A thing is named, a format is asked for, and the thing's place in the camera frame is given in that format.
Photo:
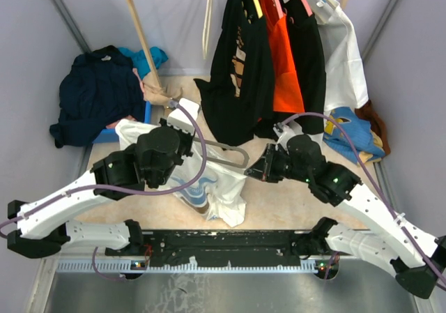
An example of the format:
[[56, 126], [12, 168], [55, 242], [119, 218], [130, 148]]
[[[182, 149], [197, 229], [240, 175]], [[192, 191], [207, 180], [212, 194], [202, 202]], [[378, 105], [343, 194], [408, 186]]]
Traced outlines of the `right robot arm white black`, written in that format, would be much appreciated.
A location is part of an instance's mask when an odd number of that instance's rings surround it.
[[407, 292], [427, 299], [445, 271], [445, 238], [436, 238], [386, 207], [361, 178], [341, 164], [328, 162], [307, 135], [268, 144], [245, 170], [259, 181], [283, 179], [306, 183], [319, 201], [348, 213], [370, 230], [363, 234], [329, 218], [312, 229], [312, 248], [355, 256], [389, 273]]

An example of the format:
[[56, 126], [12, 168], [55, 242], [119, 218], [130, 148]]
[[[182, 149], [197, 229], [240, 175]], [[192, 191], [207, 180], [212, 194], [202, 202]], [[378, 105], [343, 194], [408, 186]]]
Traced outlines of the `white t shirt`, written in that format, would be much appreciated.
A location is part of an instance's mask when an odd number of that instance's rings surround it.
[[[206, 148], [207, 155], [216, 157], [217, 151]], [[167, 183], [160, 187], [169, 190], [182, 186], [192, 180], [201, 168], [202, 152], [199, 142], [192, 145], [192, 157], [186, 157], [184, 163], [176, 167]], [[241, 197], [246, 177], [238, 170], [206, 161], [206, 168], [201, 177], [191, 186], [172, 195], [194, 209], [196, 213], [209, 221], [221, 219], [230, 227], [238, 226], [245, 220], [246, 201]]]

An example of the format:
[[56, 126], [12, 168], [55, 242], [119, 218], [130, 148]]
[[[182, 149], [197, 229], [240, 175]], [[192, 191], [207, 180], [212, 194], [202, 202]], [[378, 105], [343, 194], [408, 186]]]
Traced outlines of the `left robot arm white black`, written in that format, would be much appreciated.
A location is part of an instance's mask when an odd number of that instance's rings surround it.
[[113, 255], [139, 254], [145, 238], [137, 221], [89, 224], [75, 217], [99, 205], [144, 195], [167, 183], [184, 157], [192, 155], [197, 123], [162, 119], [137, 142], [96, 162], [77, 180], [39, 201], [8, 204], [7, 248], [30, 259], [50, 257], [68, 248], [104, 247]]

